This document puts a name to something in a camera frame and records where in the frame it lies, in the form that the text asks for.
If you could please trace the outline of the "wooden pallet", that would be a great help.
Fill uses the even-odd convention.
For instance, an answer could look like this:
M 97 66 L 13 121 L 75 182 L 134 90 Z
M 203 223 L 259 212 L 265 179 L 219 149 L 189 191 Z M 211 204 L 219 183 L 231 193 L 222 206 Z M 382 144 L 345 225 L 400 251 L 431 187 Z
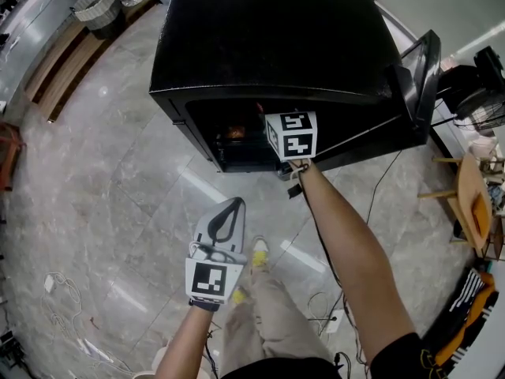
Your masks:
M 40 110 L 48 122 L 55 122 L 73 92 L 106 49 L 139 20 L 159 0 L 143 0 L 124 8 L 120 18 L 125 20 L 117 35 L 98 39 L 82 23 L 72 21 L 50 46 L 25 87 L 25 95 Z

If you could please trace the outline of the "red stool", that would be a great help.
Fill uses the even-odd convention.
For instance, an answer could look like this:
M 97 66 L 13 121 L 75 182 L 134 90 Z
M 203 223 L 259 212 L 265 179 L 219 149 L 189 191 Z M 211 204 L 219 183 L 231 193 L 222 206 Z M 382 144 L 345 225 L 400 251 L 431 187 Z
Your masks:
M 0 122 L 0 192 L 13 190 L 13 169 L 21 149 L 25 146 L 18 126 Z

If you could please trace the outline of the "beige trousers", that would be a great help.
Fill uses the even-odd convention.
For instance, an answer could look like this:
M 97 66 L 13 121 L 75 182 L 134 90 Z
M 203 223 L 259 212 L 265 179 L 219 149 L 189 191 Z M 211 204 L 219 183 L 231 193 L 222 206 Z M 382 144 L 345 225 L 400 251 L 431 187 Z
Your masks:
M 283 283 L 266 267 L 253 267 L 249 295 L 230 308 L 223 327 L 219 374 L 254 362 L 308 358 L 332 363 L 329 350 Z

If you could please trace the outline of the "black cabinet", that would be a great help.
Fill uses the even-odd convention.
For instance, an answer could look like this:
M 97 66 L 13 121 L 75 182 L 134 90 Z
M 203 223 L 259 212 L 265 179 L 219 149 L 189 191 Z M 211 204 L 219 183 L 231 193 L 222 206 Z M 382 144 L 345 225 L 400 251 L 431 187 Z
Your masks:
M 222 173 L 273 171 L 264 116 L 314 111 L 325 171 L 427 142 L 440 53 L 400 51 L 374 0 L 171 0 L 149 92 Z

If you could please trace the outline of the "striped orange black bag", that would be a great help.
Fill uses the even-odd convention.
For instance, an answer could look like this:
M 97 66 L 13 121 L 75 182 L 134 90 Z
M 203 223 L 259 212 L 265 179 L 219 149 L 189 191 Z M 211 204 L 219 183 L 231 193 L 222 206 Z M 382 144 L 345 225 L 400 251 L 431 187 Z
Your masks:
M 494 277 L 466 268 L 453 294 L 423 337 L 436 364 L 450 373 L 466 355 L 499 298 Z

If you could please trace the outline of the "black wrist band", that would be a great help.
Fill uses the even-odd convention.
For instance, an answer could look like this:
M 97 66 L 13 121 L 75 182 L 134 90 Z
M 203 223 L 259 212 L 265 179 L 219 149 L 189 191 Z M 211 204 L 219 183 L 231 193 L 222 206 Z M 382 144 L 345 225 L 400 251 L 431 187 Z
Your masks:
M 211 313 L 215 313 L 219 310 L 220 304 L 214 303 L 214 302 L 202 302 L 202 301 L 197 301 L 194 299 L 189 300 L 189 304 L 191 306 L 198 307 L 202 310 L 206 310 Z

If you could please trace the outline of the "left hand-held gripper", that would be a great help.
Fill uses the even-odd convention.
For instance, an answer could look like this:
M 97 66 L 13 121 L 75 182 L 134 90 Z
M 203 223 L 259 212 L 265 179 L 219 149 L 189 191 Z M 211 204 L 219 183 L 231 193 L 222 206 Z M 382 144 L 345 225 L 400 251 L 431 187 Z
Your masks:
M 227 304 L 247 265 L 241 253 L 245 202 L 233 197 L 212 206 L 196 224 L 185 259 L 185 293 L 192 301 Z

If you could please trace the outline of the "person's left forearm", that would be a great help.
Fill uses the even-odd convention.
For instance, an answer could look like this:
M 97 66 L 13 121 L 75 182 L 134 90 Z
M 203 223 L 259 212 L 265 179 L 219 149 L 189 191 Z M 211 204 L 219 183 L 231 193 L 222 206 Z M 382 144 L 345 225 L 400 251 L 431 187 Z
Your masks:
M 166 349 L 155 379 L 197 379 L 213 314 L 190 306 Z

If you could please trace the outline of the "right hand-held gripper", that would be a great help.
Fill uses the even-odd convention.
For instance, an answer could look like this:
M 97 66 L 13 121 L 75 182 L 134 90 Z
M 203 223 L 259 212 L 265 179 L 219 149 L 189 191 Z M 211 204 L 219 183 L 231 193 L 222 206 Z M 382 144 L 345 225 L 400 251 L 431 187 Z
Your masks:
M 265 156 L 280 179 L 288 179 L 289 162 L 316 156 L 317 120 L 314 111 L 266 114 Z

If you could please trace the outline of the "wooden chair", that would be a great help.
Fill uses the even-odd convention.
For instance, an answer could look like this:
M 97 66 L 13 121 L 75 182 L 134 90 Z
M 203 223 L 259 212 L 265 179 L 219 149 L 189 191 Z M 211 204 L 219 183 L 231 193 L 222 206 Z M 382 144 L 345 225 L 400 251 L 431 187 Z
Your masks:
M 505 214 L 493 209 L 487 184 L 490 175 L 481 172 L 481 164 L 490 160 L 467 152 L 462 158 L 434 157 L 432 162 L 457 166 L 450 189 L 417 195 L 447 202 L 455 217 L 450 243 L 472 248 L 481 259 L 505 262 Z

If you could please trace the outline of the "white ribbed basket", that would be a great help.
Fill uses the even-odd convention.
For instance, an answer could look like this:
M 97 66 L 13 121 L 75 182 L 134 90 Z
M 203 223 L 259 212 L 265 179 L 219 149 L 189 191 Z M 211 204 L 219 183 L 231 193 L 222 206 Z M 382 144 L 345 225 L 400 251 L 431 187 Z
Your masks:
M 90 31 L 108 25 L 115 16 L 112 6 L 115 0 L 77 0 L 70 9 L 78 21 Z

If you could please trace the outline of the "black floor fan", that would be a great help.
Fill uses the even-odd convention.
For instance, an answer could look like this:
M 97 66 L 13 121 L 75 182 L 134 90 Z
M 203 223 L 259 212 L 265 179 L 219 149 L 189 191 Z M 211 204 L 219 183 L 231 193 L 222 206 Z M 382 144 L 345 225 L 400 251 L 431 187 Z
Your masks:
M 453 123 L 459 129 L 480 134 L 505 126 L 505 67 L 490 46 L 473 56 L 474 64 L 458 65 L 441 73 L 437 99 L 451 116 L 432 127 Z

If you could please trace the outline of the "person's right forearm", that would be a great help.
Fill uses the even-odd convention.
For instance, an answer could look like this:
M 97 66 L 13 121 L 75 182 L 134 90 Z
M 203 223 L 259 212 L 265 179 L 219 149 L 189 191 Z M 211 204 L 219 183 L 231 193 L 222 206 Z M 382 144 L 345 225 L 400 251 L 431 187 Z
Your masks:
M 365 221 L 315 164 L 297 159 L 290 165 L 349 303 L 366 361 L 371 363 L 387 346 L 415 331 L 387 255 Z

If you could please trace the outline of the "black shirt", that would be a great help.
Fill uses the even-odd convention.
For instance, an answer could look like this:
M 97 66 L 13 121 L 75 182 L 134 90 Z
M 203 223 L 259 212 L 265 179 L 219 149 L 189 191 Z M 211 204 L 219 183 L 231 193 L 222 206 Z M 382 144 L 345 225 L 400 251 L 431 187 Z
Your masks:
M 386 346 L 373 360 L 372 379 L 445 379 L 443 369 L 416 333 Z M 223 379 L 342 379 L 337 366 L 321 358 L 267 358 L 226 374 Z

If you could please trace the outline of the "white power strip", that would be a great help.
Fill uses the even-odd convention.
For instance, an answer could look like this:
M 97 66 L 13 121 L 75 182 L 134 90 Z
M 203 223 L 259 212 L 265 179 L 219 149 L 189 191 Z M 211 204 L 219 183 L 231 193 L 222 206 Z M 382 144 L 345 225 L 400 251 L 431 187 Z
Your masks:
M 325 328 L 325 332 L 330 335 L 330 334 L 333 334 L 333 333 L 336 333 L 341 322 L 342 322 L 342 319 L 346 316 L 346 313 L 345 313 L 345 310 L 344 309 L 340 309 L 340 310 L 333 310 L 331 312 L 331 315 L 330 315 L 330 318 L 329 318 L 329 322 L 327 323 L 326 325 L 326 328 Z

